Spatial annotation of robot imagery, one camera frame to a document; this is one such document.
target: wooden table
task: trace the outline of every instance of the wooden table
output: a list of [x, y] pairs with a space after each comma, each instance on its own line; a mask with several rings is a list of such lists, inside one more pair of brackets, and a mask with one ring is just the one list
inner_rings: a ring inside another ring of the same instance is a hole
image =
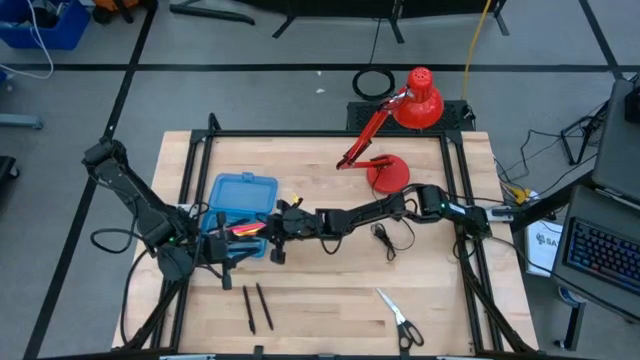
[[[162, 142], [152, 188], [170, 204], [178, 201], [189, 137], [190, 132], [167, 132]], [[474, 195], [501, 199], [488, 135], [463, 133], [463, 138]], [[291, 201], [295, 192], [304, 197], [302, 207], [310, 212], [319, 207], [349, 209], [371, 202], [374, 199], [364, 170], [335, 169], [337, 160], [353, 141], [353, 138], [214, 138], [204, 199], [209, 198], [218, 174], [250, 171], [277, 178], [278, 198]], [[457, 189], [461, 189], [455, 150], [452, 145], [450, 149]], [[411, 182], [446, 189], [437, 139], [376, 138], [364, 158], [384, 153], [399, 155], [407, 162]], [[198, 169], [196, 160], [194, 172]], [[194, 174], [192, 197], [196, 180]], [[402, 222], [387, 219], [383, 224], [398, 246], [410, 241], [410, 233]], [[411, 349], [412, 355], [472, 353], [462, 275], [452, 255], [453, 225], [447, 220], [410, 224], [416, 233], [415, 244], [400, 252], [393, 262], [387, 261], [386, 249], [372, 236], [369, 226], [364, 226], [346, 237], [333, 256], [322, 251], [318, 240], [307, 240], [287, 244], [284, 266], [271, 263], [268, 254], [264, 259], [246, 260], [232, 271], [234, 287], [230, 291], [223, 291], [220, 281], [206, 270], [197, 269], [189, 288], [180, 352], [246, 354], [252, 353], [255, 345], [263, 345], [265, 354], [395, 355], [398, 338], [394, 316], [374, 289], [380, 287], [425, 338], [423, 347]], [[508, 225], [493, 223], [492, 228], [495, 236], [511, 241]], [[537, 348], [515, 251], [490, 240], [484, 246], [498, 308], [522, 338]], [[139, 243], [137, 253], [142, 250]], [[156, 305], [161, 280], [156, 262], [146, 257], [131, 282], [126, 316], [129, 336]], [[256, 282], [265, 293], [274, 331], [267, 325]], [[250, 289], [255, 336], [247, 323], [242, 285]], [[479, 302], [478, 306], [484, 346], [491, 348], [486, 315]], [[172, 321], [173, 309], [167, 314], [163, 344], [169, 342]], [[120, 341], [116, 333], [114, 345], [120, 345]]]

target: keyboard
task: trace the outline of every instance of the keyboard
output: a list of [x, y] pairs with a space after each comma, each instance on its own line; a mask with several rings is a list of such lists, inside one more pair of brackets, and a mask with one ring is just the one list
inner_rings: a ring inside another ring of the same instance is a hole
[[640, 294], [637, 242], [580, 218], [571, 219], [567, 235], [567, 265]]

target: blue plastic container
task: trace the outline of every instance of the blue plastic container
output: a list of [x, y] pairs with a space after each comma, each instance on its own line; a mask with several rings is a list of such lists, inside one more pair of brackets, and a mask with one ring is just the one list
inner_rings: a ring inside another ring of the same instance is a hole
[[[278, 181], [271, 177], [254, 176], [253, 173], [220, 174], [216, 177], [213, 190], [209, 197], [210, 210], [202, 219], [202, 230], [206, 231], [217, 226], [216, 214], [225, 212], [227, 225], [240, 220], [256, 221], [256, 214], [266, 217], [273, 210], [276, 195], [278, 193]], [[231, 245], [230, 255], [233, 255], [233, 247], [257, 247], [260, 251], [253, 257], [264, 256], [267, 241], [259, 243]]]
[[[31, 17], [31, 10], [26, 0], [0, 0], [0, 21], [16, 22], [26, 17]], [[78, 45], [84, 30], [89, 24], [89, 12], [78, 0], [51, 0], [51, 3], [69, 3], [60, 15], [55, 28], [38, 28], [42, 42], [47, 49], [73, 50]], [[0, 39], [7, 45], [16, 49], [39, 49], [34, 37], [31, 35], [31, 27], [5, 27], [0, 26]]]

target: lamp shade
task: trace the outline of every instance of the lamp shade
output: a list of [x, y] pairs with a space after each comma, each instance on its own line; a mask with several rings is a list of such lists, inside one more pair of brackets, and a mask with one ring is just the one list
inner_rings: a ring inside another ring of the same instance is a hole
[[444, 101], [433, 85], [433, 74], [427, 68], [417, 67], [409, 73], [407, 84], [400, 90], [400, 93], [408, 90], [406, 96], [389, 104], [393, 117], [409, 129], [432, 127], [444, 112]]

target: scissors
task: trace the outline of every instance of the scissors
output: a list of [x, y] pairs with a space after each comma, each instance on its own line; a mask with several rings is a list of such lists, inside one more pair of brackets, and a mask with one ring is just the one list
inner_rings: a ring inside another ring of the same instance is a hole
[[407, 320], [400, 309], [396, 306], [396, 304], [389, 299], [389, 297], [382, 292], [379, 288], [376, 288], [378, 294], [382, 297], [382, 300], [387, 303], [387, 305], [391, 308], [393, 313], [396, 315], [396, 325], [398, 326], [398, 346], [400, 346], [400, 351], [409, 351], [413, 344], [418, 346], [424, 345], [424, 339], [422, 338], [422, 334], [418, 331], [418, 328], [415, 327], [411, 323], [411, 321]]

